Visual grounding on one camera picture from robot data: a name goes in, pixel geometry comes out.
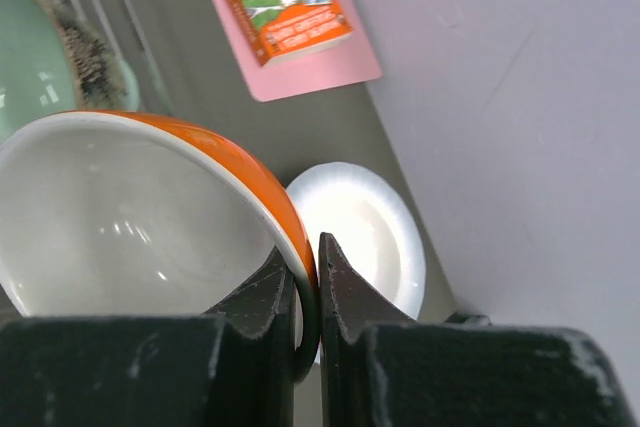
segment orange cup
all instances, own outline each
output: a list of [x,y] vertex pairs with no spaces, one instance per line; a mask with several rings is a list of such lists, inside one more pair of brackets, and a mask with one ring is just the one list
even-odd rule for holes
[[315,262],[258,160],[197,125],[114,111],[53,114],[0,146],[0,283],[23,315],[203,312],[224,272],[274,245],[302,305],[300,379],[320,337]]

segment green bowl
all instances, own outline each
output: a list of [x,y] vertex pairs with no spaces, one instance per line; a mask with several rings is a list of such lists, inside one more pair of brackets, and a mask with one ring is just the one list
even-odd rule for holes
[[79,105],[54,19],[36,0],[0,0],[0,142],[33,120]]

